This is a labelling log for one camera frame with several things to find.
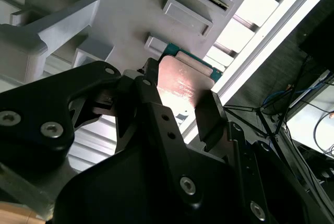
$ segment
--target black cable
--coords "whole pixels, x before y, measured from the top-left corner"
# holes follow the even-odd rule
[[[290,129],[287,125],[287,117],[285,116],[285,126],[287,127],[287,132],[289,133],[289,138],[290,138],[290,141],[291,141],[291,145],[293,146],[293,148],[295,149],[295,151],[297,152],[298,156],[301,158],[301,160],[303,161],[303,163],[305,164],[307,170],[308,170],[308,173],[309,173],[309,176],[311,177],[311,181],[312,181],[312,184],[313,184],[313,187],[314,187],[314,190],[316,191],[316,193],[318,194],[319,198],[323,201],[323,198],[322,196],[320,195],[318,189],[316,188],[315,186],[315,182],[313,180],[313,176],[312,176],[312,173],[311,173],[311,170],[310,168],[308,167],[308,164],[306,163],[304,157],[301,155],[301,153],[299,152],[299,150],[297,149],[297,147],[295,146],[295,144],[293,143],[292,141],[292,136],[291,136],[291,133],[290,133]],[[326,206],[327,210],[329,211],[329,213],[333,216],[332,212],[331,212],[331,209],[327,206],[327,204],[323,201],[323,204]]]
[[[326,111],[326,110],[324,110],[324,109],[321,109],[321,108],[317,107],[316,105],[313,105],[313,104],[311,104],[311,103],[309,103],[309,102],[307,102],[307,101],[301,100],[301,102],[304,102],[304,103],[306,103],[306,104],[309,104],[309,105],[313,106],[314,108],[319,109],[320,111],[323,111],[323,112],[325,112],[325,113],[331,113],[331,112]]]
[[[328,112],[328,113],[326,113],[324,116],[322,116],[322,117],[318,120],[318,122],[317,122],[317,124],[315,125],[314,130],[313,130],[313,140],[314,140],[315,144],[317,145],[317,147],[318,147],[322,152],[324,152],[325,154],[327,154],[328,151],[325,151],[324,149],[322,149],[322,148],[319,146],[318,141],[317,141],[317,138],[316,138],[316,133],[317,133],[317,129],[318,129],[318,126],[319,126],[320,122],[321,122],[325,117],[327,117],[329,114],[331,114],[331,113],[334,113],[334,111]]]
[[[321,82],[321,83],[326,84],[326,85],[330,85],[330,86],[334,86],[334,84],[327,83],[327,82]]]
[[[291,145],[293,146],[293,148],[295,149],[295,151],[297,152],[297,154],[299,155],[299,157],[301,158],[301,160],[303,161],[303,163],[305,164],[307,170],[308,170],[308,173],[309,173],[309,176],[311,177],[311,180],[312,180],[312,184],[313,184],[313,187],[314,187],[314,190],[318,193],[318,189],[316,188],[315,186],[315,182],[313,180],[313,176],[312,176],[312,173],[311,173],[311,170],[310,168],[308,167],[308,164],[306,163],[304,157],[301,155],[301,153],[299,152],[298,148],[295,146],[295,144],[293,143],[292,141],[292,136],[291,136],[291,133],[290,133],[290,129],[287,125],[287,117],[285,117],[285,126],[287,128],[287,132],[289,134],[289,139],[291,141]]]

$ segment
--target copper plate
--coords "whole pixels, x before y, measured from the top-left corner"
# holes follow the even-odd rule
[[[166,55],[159,64],[158,91],[162,103],[173,110],[174,115],[192,111],[214,81],[192,67]]]

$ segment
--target black metal bracket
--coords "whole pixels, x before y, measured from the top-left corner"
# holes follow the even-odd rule
[[[52,223],[281,220],[280,206],[272,208],[266,201],[271,185],[263,174],[267,168],[258,164],[258,149],[245,140],[239,125],[228,121],[217,94],[207,91],[196,106],[199,136],[206,148],[195,151],[184,143],[171,109],[161,103],[157,61],[149,60],[144,70],[131,78],[105,62],[95,62],[1,93],[0,163],[47,176],[65,160],[76,129],[101,114],[113,115],[117,153],[65,185]],[[268,135],[274,134],[265,128]],[[275,155],[268,147],[264,150]],[[266,155],[259,154],[261,165]],[[285,166],[280,169],[282,176],[292,176]],[[60,177],[54,173],[52,179]],[[285,183],[300,193],[298,183],[290,179]],[[314,205],[307,204],[312,211]],[[321,215],[314,213],[312,223]],[[299,211],[293,217],[309,220],[309,214]],[[286,215],[282,220],[294,219]]]
[[[10,126],[0,125],[0,162],[29,169],[59,166],[74,129],[101,116],[92,111],[96,95],[113,91],[120,77],[110,64],[94,62],[1,93],[0,112],[7,112]]]

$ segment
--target wooden surface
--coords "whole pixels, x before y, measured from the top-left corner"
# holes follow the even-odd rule
[[[8,203],[0,203],[0,224],[44,224],[33,211],[14,206]]]

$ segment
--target blue cable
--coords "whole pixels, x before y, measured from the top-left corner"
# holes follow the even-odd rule
[[[314,87],[310,87],[310,88],[307,88],[307,89],[304,89],[304,90],[300,90],[300,91],[297,91],[295,93],[302,93],[302,92],[306,92],[306,91],[311,91],[313,89],[316,89],[316,88],[320,87],[321,85],[323,85],[323,83],[319,83],[319,84],[317,84]],[[269,99],[272,98],[273,96],[278,95],[278,94],[282,94],[282,93],[285,93],[285,92],[286,91],[274,92],[273,94],[271,94],[271,95],[269,95],[269,96],[266,97],[266,99],[263,101],[262,105],[265,105],[269,101]]]

